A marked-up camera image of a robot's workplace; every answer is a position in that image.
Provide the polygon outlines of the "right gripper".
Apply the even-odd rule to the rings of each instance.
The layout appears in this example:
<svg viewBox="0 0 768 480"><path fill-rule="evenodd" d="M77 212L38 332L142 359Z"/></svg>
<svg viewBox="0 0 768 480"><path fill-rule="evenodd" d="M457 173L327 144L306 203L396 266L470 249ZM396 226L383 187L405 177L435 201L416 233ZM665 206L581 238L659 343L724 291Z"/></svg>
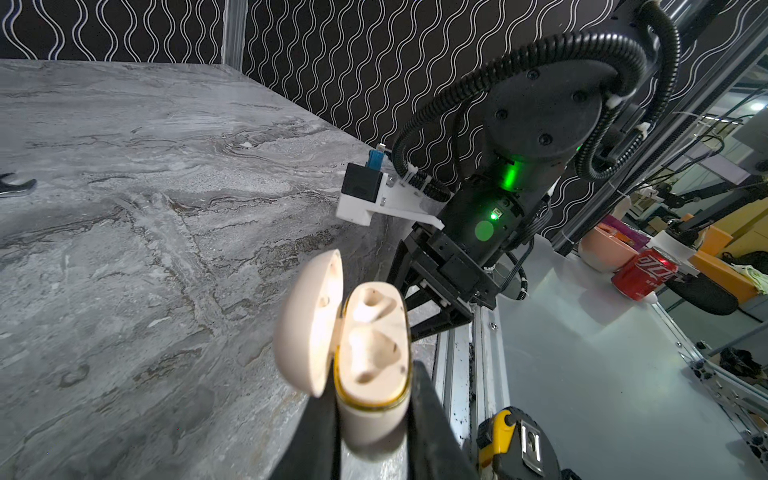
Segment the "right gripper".
<svg viewBox="0 0 768 480"><path fill-rule="evenodd" d="M495 309L497 296L514 279L520 280L517 298L526 297L523 262L551 218L550 199L546 186L508 191L475 175L439 213L441 229L413 225L387 277L408 312L427 302L438 307L410 328L413 341L471 323L475 306Z"/></svg>

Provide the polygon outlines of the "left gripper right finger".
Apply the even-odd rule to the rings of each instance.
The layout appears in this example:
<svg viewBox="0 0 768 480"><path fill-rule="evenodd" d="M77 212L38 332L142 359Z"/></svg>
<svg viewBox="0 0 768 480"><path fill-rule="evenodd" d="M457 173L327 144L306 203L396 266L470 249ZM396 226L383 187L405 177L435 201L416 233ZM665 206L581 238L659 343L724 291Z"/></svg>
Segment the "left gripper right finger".
<svg viewBox="0 0 768 480"><path fill-rule="evenodd" d="M412 365L407 414L408 479L477 479L460 448L424 364Z"/></svg>

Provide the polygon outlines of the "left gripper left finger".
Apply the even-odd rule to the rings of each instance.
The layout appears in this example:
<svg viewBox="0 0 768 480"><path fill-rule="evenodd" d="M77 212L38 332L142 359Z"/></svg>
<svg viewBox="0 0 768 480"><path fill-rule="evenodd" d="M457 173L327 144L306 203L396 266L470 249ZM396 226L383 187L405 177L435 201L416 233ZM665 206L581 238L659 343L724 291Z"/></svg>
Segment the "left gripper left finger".
<svg viewBox="0 0 768 480"><path fill-rule="evenodd" d="M341 475L341 435L336 396L326 389L310 397L294 436L270 479L339 479Z"/></svg>

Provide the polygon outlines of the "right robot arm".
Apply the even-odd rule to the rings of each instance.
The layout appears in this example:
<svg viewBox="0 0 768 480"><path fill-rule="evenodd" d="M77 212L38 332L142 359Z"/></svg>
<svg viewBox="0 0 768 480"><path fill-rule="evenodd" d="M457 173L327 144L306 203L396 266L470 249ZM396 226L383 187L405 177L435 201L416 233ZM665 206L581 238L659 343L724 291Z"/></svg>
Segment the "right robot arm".
<svg viewBox="0 0 768 480"><path fill-rule="evenodd" d="M598 30L552 35L512 49L452 83L405 124L390 155L403 182L442 204L438 224L417 221L400 243L388 280L408 309L438 312L412 327L421 340L494 308L510 258L523 280L536 235L549 221L551 190L568 168L589 182L611 178L654 132L675 89L680 58L723 10L721 1L623 1ZM485 108L480 165L449 188L410 164L406 151L446 114L462 121Z"/></svg>

